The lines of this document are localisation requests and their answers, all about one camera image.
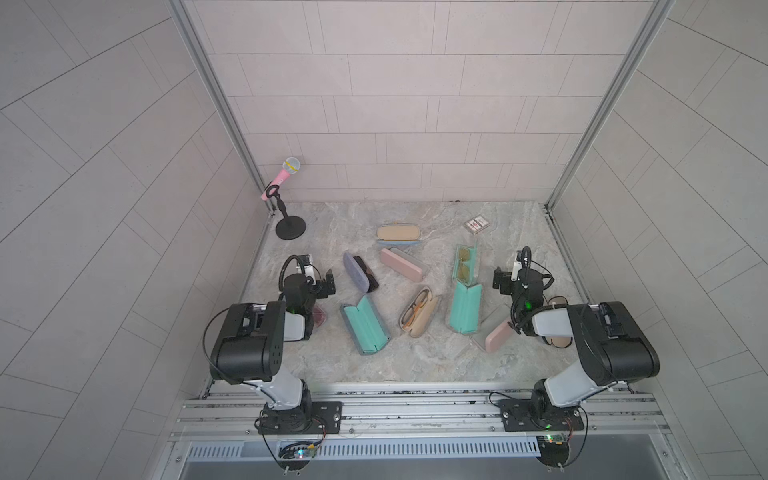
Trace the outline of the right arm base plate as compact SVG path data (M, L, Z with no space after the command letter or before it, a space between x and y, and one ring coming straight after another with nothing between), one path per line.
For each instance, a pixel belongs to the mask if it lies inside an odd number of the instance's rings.
M585 429L584 415L577 407L559 408L530 399L496 402L506 432L578 432Z

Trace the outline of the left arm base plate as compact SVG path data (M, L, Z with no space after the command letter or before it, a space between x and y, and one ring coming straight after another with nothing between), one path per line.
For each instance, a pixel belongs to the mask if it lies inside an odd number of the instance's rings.
M265 436L338 434L342 410L343 403L338 401L318 401L289 410L266 408L255 426Z

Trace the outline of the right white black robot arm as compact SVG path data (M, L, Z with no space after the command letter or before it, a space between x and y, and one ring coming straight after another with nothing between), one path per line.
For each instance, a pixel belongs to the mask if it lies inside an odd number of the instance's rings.
M536 270L528 246L517 252L515 271L496 268L492 287L512 300L509 325L528 337L569 338L578 360L557 375L538 381L530 415L538 421L563 414L617 383L632 383L660 372L659 356L625 305L549 305L544 292L554 284L545 267Z

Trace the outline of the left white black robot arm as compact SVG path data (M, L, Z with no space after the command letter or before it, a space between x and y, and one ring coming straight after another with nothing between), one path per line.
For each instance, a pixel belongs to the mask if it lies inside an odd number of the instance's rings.
M236 303L224 318L212 347L203 348L213 379L245 385L264 395L267 409L311 409L306 382L281 369L284 345L310 339L318 324L318 300L336 293L333 272L321 274L312 257L291 255L278 277L279 298L267 303Z

